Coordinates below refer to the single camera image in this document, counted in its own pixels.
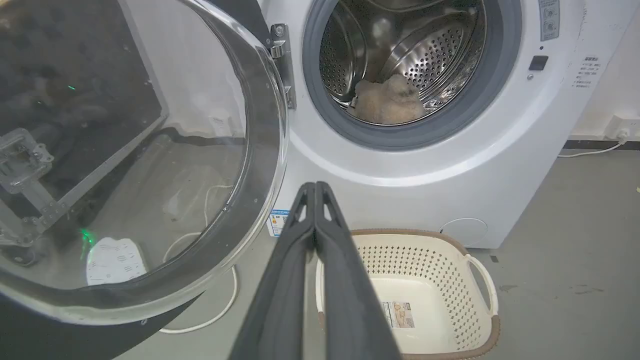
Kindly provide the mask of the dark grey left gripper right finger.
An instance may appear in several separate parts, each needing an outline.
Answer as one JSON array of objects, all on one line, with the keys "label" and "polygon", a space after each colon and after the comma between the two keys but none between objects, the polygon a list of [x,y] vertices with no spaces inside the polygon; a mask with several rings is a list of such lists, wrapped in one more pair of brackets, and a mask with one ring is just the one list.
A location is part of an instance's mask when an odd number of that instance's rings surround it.
[{"label": "dark grey left gripper right finger", "polygon": [[399,360],[400,351],[331,187],[315,183],[315,250],[323,264],[329,360]]}]

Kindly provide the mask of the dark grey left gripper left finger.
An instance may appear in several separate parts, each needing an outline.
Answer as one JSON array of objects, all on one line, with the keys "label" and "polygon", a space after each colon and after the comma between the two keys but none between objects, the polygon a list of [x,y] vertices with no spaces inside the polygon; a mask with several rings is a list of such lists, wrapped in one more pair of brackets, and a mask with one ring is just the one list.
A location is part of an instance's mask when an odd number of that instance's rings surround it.
[{"label": "dark grey left gripper left finger", "polygon": [[247,310],[229,359],[301,360],[307,256],[314,251],[316,185],[304,183]]}]

